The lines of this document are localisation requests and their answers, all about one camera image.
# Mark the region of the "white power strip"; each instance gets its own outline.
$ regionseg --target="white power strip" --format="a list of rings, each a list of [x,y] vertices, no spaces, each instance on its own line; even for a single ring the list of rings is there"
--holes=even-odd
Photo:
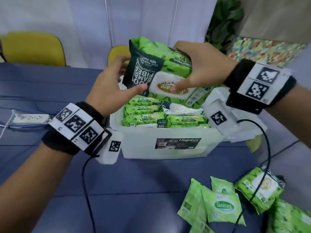
[[[13,119],[14,123],[46,123],[49,121],[50,116],[48,114],[15,114]]]

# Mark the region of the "right hand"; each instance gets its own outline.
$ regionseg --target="right hand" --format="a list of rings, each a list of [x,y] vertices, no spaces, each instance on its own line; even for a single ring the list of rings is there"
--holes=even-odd
[[[178,41],[175,49],[187,54],[192,61],[192,73],[171,88],[172,93],[187,88],[208,87],[222,84],[238,64],[209,43]]]

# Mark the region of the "wristband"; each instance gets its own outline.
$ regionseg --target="wristband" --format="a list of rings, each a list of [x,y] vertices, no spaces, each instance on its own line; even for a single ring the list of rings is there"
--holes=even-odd
[[[242,59],[224,84],[230,88],[226,105],[259,114],[280,101],[296,85],[296,79],[287,68]]]
[[[43,143],[51,149],[75,155],[83,150],[96,155],[111,137],[103,129],[104,117],[86,102],[70,103],[49,122]]]

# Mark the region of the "white cable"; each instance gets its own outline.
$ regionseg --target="white cable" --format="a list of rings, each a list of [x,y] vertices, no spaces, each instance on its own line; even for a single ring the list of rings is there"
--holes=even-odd
[[[2,135],[3,135],[3,133],[4,133],[4,130],[6,129],[7,125],[9,124],[9,122],[11,121],[11,119],[12,119],[12,117],[13,117],[14,114],[15,114],[15,110],[12,110],[12,114],[11,114],[9,120],[6,122],[4,128],[2,129],[2,132],[1,132],[1,135],[0,135],[0,140],[1,140],[1,137],[2,137]]]

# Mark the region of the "black wristband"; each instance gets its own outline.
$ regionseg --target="black wristband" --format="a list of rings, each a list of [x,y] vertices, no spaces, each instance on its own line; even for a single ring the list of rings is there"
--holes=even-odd
[[[104,117],[92,106],[84,101],[76,103],[76,105],[89,114],[96,122],[102,125]],[[53,150],[63,151],[70,155],[77,154],[80,149],[64,137],[62,134],[57,132],[50,125],[48,126],[49,131],[42,137],[42,142]],[[101,141],[102,136],[98,136],[92,144],[85,150],[85,153],[91,154],[97,144]]]
[[[247,96],[237,93],[239,87],[247,77],[255,65],[254,61],[242,59],[229,74],[228,78],[224,81],[224,85],[230,88],[230,95],[226,105],[241,109],[250,113],[259,114],[262,109],[275,105],[280,101],[295,85],[296,79],[290,76],[283,88],[279,91],[270,105],[254,100]]]

